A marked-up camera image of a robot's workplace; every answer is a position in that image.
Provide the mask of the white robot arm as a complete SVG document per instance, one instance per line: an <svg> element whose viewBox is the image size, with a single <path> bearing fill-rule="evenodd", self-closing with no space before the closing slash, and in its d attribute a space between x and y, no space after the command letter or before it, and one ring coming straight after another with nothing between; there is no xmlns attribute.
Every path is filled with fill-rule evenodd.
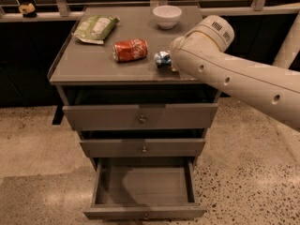
<svg viewBox="0 0 300 225"><path fill-rule="evenodd" d="M172 63L187 75L300 130L300 72L228 55L231 25L210 15L176 38Z"/></svg>

